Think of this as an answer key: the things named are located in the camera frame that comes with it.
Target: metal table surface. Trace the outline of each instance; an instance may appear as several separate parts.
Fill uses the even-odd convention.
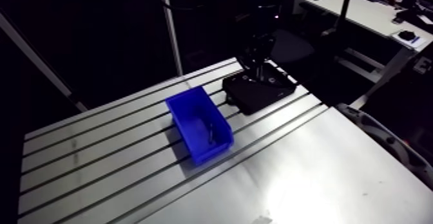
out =
[[[251,116],[227,105],[239,70],[229,59],[27,134],[18,223],[433,223],[431,191],[304,87]],[[199,85],[235,144],[194,167],[164,99]]]

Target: desk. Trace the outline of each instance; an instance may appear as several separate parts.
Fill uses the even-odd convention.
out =
[[[343,6],[343,0],[302,0],[311,5],[314,5],[326,12],[330,12],[339,16]],[[414,26],[410,23],[404,22],[399,25],[392,23],[398,11],[392,6],[384,5],[381,3],[372,3],[368,0],[351,0],[347,10],[347,20],[361,26],[373,33],[382,37],[390,37],[393,33],[400,30],[408,30],[415,32],[416,35],[425,38],[427,41],[423,45],[414,50],[421,52],[431,42],[433,42],[433,35]]]
[[[330,12],[334,15],[339,16],[343,0],[302,0],[315,7],[321,8],[326,12]],[[419,46],[418,48],[409,49],[406,46],[402,46],[401,50],[393,57],[388,63],[381,64],[373,59],[362,55],[359,52],[348,49],[347,52],[353,54],[355,57],[360,58],[366,63],[376,67],[373,72],[365,71],[359,66],[340,59],[339,63],[343,64],[345,67],[355,71],[361,76],[369,79],[375,85],[368,91],[364,96],[362,96],[357,103],[354,102],[355,107],[360,107],[365,103],[366,99],[371,96],[377,89],[382,87],[387,83],[393,76],[401,71],[401,69],[408,63],[413,56],[423,51],[431,42],[433,42],[433,35],[414,26],[410,23],[404,22],[399,25],[392,23],[391,21],[395,18],[398,11],[392,6],[383,5],[381,3],[372,3],[368,0],[351,0],[349,3],[349,8],[347,10],[347,20],[378,34],[384,38],[390,38],[390,36],[400,30],[408,30],[414,32],[416,35],[426,39],[426,42]]]
[[[18,223],[433,221],[431,191],[303,86],[251,116],[227,105],[222,79],[240,70],[229,59],[28,133]],[[194,86],[235,138],[200,167],[164,102]]]

